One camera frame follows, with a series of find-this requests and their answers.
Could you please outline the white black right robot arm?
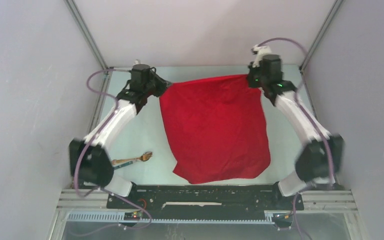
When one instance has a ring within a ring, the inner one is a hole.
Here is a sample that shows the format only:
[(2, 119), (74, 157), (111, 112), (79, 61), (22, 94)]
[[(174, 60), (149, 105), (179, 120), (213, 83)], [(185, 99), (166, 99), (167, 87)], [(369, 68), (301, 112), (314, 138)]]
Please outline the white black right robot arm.
[(300, 140), (302, 150), (294, 164), (294, 170), (274, 184), (271, 204), (284, 209), (291, 196), (317, 185), (332, 187), (335, 175), (342, 164), (344, 139), (324, 128), (303, 104), (299, 89), (284, 79), (279, 55), (264, 53), (248, 65), (248, 85), (260, 88), (292, 125)]

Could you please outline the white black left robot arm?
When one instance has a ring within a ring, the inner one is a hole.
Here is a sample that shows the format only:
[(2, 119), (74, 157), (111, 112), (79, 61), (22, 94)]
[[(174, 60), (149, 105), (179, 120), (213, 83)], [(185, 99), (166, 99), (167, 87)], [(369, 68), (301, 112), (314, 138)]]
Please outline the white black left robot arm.
[(109, 148), (127, 123), (147, 104), (148, 98), (161, 97), (172, 82), (160, 77), (156, 68), (147, 64), (135, 63), (128, 73), (130, 79), (117, 95), (96, 92), (111, 98), (113, 107), (85, 137), (74, 138), (69, 143), (68, 154), (73, 187), (79, 197), (86, 197), (79, 190), (79, 182), (83, 181), (119, 196), (118, 201), (125, 208), (133, 208), (138, 202), (138, 194), (132, 191), (136, 185), (115, 173)]

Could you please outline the red cloth napkin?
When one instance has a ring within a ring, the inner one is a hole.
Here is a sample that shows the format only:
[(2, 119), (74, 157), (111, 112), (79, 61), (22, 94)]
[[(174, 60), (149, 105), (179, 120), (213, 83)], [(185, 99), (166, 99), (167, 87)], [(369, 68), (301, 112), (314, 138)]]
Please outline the red cloth napkin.
[(190, 184), (254, 179), (271, 163), (262, 93), (245, 74), (174, 83), (159, 99), (176, 160)]

